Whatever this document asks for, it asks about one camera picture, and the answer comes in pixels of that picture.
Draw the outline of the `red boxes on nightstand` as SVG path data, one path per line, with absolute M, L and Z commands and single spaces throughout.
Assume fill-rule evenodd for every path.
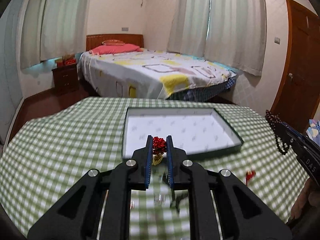
M 55 64 L 57 68 L 76 64 L 75 55 L 74 54 L 64 55 L 63 57 L 56 59 Z

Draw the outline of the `white curtain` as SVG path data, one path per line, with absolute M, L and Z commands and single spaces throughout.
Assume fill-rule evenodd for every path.
M 88 4 L 89 0 L 29 0 L 22 25 L 21 69 L 83 52 Z
M 177 0 L 167 50 L 261 76 L 266 34 L 265 0 Z

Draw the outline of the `dark wooden nightstand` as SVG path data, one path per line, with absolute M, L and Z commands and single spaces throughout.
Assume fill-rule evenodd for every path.
M 79 89 L 76 64 L 54 68 L 52 74 L 56 94 L 66 94 Z

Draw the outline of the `green white jewelry tray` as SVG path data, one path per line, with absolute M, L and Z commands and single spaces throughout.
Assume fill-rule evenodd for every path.
M 145 147 L 148 136 L 171 136 L 173 146 L 184 150 L 191 160 L 233 154 L 244 143 L 214 107 L 129 107 L 123 128 L 123 159 L 130 159 L 135 150 Z

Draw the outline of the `small red earring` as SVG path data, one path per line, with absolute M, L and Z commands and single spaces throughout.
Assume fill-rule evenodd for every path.
M 245 174 L 245 182 L 246 186 L 248 186 L 249 182 L 256 176 L 256 171 L 255 170 L 249 170 Z

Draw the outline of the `wall light switch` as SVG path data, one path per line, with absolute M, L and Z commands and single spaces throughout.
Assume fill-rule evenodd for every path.
M 274 38 L 274 42 L 275 42 L 276 44 L 280 44 L 280 38 L 275 37 L 275 38 Z

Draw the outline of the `right white curtain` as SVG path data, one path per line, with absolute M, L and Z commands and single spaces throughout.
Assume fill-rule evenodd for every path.
M 266 34 L 265 0 L 177 0 L 167 50 L 261 76 Z

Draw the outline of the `bed with patterned sheet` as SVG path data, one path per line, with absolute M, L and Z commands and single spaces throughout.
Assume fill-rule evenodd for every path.
M 82 53 L 78 70 L 101 96 L 205 102 L 235 85 L 223 64 L 165 51 Z

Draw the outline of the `red gold knot charm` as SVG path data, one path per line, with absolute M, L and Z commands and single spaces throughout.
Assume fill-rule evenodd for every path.
M 161 163 L 163 155 L 167 152 L 167 143 L 163 138 L 153 137 L 152 141 L 152 165 Z

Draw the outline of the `small silver earring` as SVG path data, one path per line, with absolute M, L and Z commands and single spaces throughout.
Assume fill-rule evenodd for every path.
M 163 193 L 156 193 L 154 195 L 154 204 L 161 206 L 164 205 L 166 202 L 166 194 Z

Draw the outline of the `brown wooden door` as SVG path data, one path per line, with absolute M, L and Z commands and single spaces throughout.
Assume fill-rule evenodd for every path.
M 303 133 L 319 106 L 319 17 L 294 0 L 286 4 L 287 54 L 271 113 Z

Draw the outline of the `pink pillow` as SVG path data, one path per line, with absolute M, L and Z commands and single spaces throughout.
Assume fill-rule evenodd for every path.
M 130 53 L 134 51 L 140 51 L 140 47 L 134 44 L 125 43 L 125 44 L 122 44 L 121 46 L 101 45 L 91 49 L 89 53 L 92 55 L 104 55 L 104 54 Z

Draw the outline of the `wooden headboard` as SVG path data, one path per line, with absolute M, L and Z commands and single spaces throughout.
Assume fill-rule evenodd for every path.
M 86 50 L 89 51 L 96 48 L 107 40 L 119 40 L 144 48 L 144 37 L 142 34 L 94 34 L 86 36 Z

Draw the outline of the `left white curtain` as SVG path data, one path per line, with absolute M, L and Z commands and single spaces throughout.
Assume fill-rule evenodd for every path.
M 83 52 L 88 4 L 89 0 L 29 0 L 22 25 L 21 69 Z

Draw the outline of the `orange embroidered pillow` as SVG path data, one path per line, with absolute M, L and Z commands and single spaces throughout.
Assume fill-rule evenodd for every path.
M 125 42 L 121 40 L 105 40 L 101 44 L 104 46 L 123 46 Z

